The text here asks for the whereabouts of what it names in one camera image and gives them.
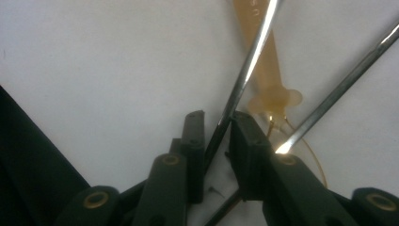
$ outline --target shiny metal rod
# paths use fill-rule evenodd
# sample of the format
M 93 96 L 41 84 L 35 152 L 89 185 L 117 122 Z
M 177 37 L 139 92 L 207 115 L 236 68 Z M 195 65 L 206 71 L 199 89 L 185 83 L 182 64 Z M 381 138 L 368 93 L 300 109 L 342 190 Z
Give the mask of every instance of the shiny metal rod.
M 399 23 L 366 55 L 366 57 L 345 77 L 328 97 L 305 119 L 276 153 L 288 153 L 290 149 L 326 114 L 327 111 L 352 87 L 353 84 L 387 51 L 399 38 Z
M 205 152 L 205 172 L 209 169 L 211 165 L 212 159 L 214 158 L 217 149 L 222 141 L 227 128 L 229 127 L 232 114 L 235 111 L 235 108 L 238 105 L 238 102 L 243 95 L 244 89 L 247 85 L 247 82 L 252 75 L 252 72 L 255 68 L 256 62 L 261 54 L 261 51 L 266 43 L 267 37 L 271 31 L 271 26 L 276 16 L 277 9 L 279 8 L 279 4 L 282 0 L 271 0 L 267 7 L 267 11 L 263 17 L 263 21 L 261 27 L 258 31 L 258 34 L 255 37 L 255 40 L 249 50 L 246 61 L 244 62 L 243 67 L 241 68 L 240 73 L 238 74 L 238 78 L 235 82 L 234 88 L 231 91 L 231 95 L 229 101 L 227 102 L 223 114 L 217 127 L 212 135 L 211 141 L 208 144 L 208 147 Z

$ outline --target white surface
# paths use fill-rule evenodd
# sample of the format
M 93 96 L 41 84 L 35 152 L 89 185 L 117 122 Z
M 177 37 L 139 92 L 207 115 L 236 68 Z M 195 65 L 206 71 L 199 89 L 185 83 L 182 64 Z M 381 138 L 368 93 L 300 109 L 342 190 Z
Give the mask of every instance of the white surface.
M 283 82 L 304 96 L 291 121 L 397 20 L 396 0 L 285 1 L 274 29 Z M 92 186 L 123 191 L 145 179 L 191 111 L 206 112 L 208 142 L 245 54 L 230 0 L 0 0 L 0 84 Z M 330 189 L 346 197 L 365 186 L 399 196 L 398 59 L 396 43 L 306 135 Z M 226 177 L 222 167 L 208 180 Z M 234 191 L 219 183 L 224 196 Z M 190 225 L 216 208 L 195 206 Z M 265 224 L 259 204 L 240 204 L 220 225 L 244 223 Z

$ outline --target metal rod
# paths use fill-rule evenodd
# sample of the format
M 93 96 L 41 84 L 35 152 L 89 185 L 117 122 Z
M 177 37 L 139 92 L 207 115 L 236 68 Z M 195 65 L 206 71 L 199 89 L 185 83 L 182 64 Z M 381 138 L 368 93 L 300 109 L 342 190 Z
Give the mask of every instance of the metal rod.
M 239 190 L 236 190 L 212 215 L 212 217 L 206 222 L 205 226 L 214 226 L 223 219 L 229 212 L 234 208 L 240 201 L 241 196 Z
M 205 172 L 209 169 L 212 159 L 214 158 L 217 149 L 223 139 L 227 128 L 229 127 L 232 114 L 241 99 L 247 82 L 252 75 L 255 68 L 256 62 L 261 54 L 261 51 L 266 43 L 267 37 L 271 31 L 271 26 L 276 16 L 277 9 L 282 0 L 271 0 L 267 8 L 267 12 L 263 17 L 261 28 L 255 37 L 255 40 L 249 50 L 246 61 L 238 74 L 238 78 L 235 82 L 234 88 L 231 91 L 229 101 L 227 102 L 225 109 L 222 113 L 219 123 L 212 135 L 211 141 L 205 152 Z
M 399 38 L 399 23 L 384 36 L 366 57 L 345 77 L 328 97 L 305 119 L 293 134 L 283 143 L 276 153 L 288 153 L 289 150 L 326 114 L 327 111 L 352 87 L 353 84 L 387 51 Z

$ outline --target white background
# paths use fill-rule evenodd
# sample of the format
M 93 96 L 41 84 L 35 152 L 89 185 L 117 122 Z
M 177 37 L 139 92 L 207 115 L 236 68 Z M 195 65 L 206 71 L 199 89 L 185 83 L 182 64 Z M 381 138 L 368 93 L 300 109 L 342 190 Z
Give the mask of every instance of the white background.
M 283 2 L 274 30 L 284 86 L 304 97 L 288 109 L 298 125 L 399 20 L 399 1 Z M 144 180 L 191 111 L 205 111 L 208 142 L 245 55 L 231 0 L 0 0 L 0 85 L 92 186 Z M 345 197 L 399 196 L 398 59 L 394 44 L 305 136 Z M 236 188 L 226 164 L 207 181 L 189 225 L 223 202 L 209 186 Z M 243 224 L 265 225 L 259 203 L 220 223 Z

